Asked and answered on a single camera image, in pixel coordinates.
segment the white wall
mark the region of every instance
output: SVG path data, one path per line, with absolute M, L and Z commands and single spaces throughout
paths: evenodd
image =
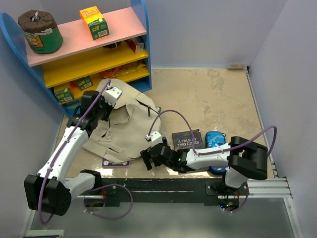
M 306 238 L 317 233 L 316 9 L 316 0 L 288 0 L 250 69 L 264 124 L 278 127 L 274 160 Z
M 1 1 L 0 9 L 17 18 L 39 4 L 27 2 Z M 62 113 L 13 54 L 2 31 L 0 46 L 0 231 L 1 237 L 15 238 L 27 208 L 24 179 L 48 159 Z
M 40 0 L 57 23 L 79 19 L 79 10 L 101 12 L 130 0 Z M 250 64 L 286 0 L 146 0 L 153 67 Z

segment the blue shelf frame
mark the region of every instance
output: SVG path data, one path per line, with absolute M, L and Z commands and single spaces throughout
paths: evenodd
M 151 73 L 151 53 L 150 53 L 150 34 L 149 34 L 149 20 L 148 11 L 146 7 L 145 0 L 131 0 L 131 7 L 135 14 L 139 18 L 140 22 L 146 29 L 146 35 L 142 36 L 144 41 L 144 47 L 148 52 L 149 57 L 144 59 L 149 76 L 129 82 L 129 84 L 139 90 L 140 92 L 145 92 L 152 89 L 152 73 Z M 60 105 L 54 96 L 53 89 L 46 88 L 44 83 L 44 76 L 42 71 L 42 66 L 30 67 L 27 60 L 26 46 L 24 34 L 20 26 L 14 21 L 14 19 L 7 13 L 0 13 L 0 28 L 6 38 L 9 46 L 12 48 L 15 55 L 22 62 L 22 64 L 27 68 L 27 70 L 33 75 L 35 81 L 43 88 L 43 90 L 49 95 L 49 97 L 54 101 L 54 103 L 68 116 L 73 115 L 73 110 L 69 110 L 66 105 Z

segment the blue object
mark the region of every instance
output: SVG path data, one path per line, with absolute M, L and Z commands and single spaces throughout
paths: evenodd
M 151 53 L 150 53 L 150 31 L 149 31 L 149 20 L 148 20 L 148 11 L 146 7 L 145 0 L 131 0 L 131 6 L 135 14 L 139 18 L 140 22 L 146 29 L 146 35 L 141 36 L 144 41 L 144 48 L 147 50 L 149 57 L 143 59 L 147 65 L 149 76 L 140 78 L 135 81 L 131 81 L 130 84 L 135 89 L 140 92 L 145 92 L 152 89 L 152 79 L 151 79 Z M 7 13 L 0 13 L 0 28 L 4 34 L 5 39 L 7 40 L 9 46 L 17 56 L 17 58 L 22 62 L 24 67 L 32 74 L 34 77 L 34 83 L 38 83 L 41 88 L 48 94 L 51 100 L 68 116 L 72 116 L 74 109 L 67 108 L 66 104 L 60 105 L 57 99 L 54 96 L 53 88 L 46 88 L 44 84 L 44 76 L 42 66 L 30 67 L 27 60 L 26 46 L 25 46 L 25 37 L 20 28 L 20 26 L 14 21 L 14 19 L 9 16 Z
M 206 134 L 206 147 L 217 147 L 226 143 L 225 134 L 220 131 L 209 131 Z M 210 166 L 209 171 L 213 175 L 223 175 L 227 166 Z

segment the blue case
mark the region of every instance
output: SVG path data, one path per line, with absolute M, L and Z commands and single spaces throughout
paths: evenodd
M 220 131 L 209 131 L 206 134 L 206 147 L 217 147 L 226 143 L 226 135 Z M 209 171 L 213 175 L 223 175 L 227 166 L 210 166 Z

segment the beige tabletop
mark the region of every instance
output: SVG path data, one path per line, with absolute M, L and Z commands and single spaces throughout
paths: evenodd
M 245 72 L 226 69 L 154 69 L 151 91 L 145 94 L 153 99 L 162 110 L 174 109 L 182 113 L 192 129 L 200 129 L 202 137 L 211 130 L 227 135 L 252 138 L 260 130 L 260 122 Z M 66 128 L 64 118 L 57 142 Z M 161 134 L 173 145 L 173 132 L 187 131 L 182 118 L 173 113 L 161 117 Z M 257 143 L 265 145 L 260 137 Z M 147 171 L 142 159 L 130 162 L 124 167 L 102 167 L 102 158 L 81 149 L 75 158 L 68 178 L 77 176 L 81 170 L 90 169 L 101 173 L 104 178 L 210 178 L 208 172 L 178 174 L 165 166 L 153 167 Z M 268 177 L 273 171 L 268 161 Z

